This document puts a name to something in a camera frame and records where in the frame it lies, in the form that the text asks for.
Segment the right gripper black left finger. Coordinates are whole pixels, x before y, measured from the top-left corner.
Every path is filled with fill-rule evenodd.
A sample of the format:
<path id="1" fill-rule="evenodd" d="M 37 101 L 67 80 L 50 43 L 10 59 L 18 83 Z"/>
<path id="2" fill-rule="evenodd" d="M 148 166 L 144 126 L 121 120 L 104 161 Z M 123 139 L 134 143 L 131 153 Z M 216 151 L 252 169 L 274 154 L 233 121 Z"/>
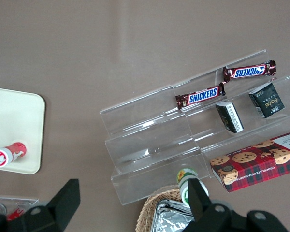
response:
<path id="1" fill-rule="evenodd" d="M 79 180 L 70 179 L 46 206 L 35 206 L 12 221 L 0 215 L 0 232 L 63 232 L 79 205 Z"/>

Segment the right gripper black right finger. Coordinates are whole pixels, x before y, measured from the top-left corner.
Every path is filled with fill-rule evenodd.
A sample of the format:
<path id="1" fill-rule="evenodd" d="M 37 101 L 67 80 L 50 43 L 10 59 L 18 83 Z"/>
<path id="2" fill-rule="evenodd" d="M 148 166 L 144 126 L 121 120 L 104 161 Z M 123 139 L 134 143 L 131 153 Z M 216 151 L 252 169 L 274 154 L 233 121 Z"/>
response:
<path id="1" fill-rule="evenodd" d="M 212 203 L 197 179 L 188 181 L 189 205 L 194 221 L 189 232 L 286 232 L 273 214 L 252 210 L 243 217 L 222 203 Z"/>

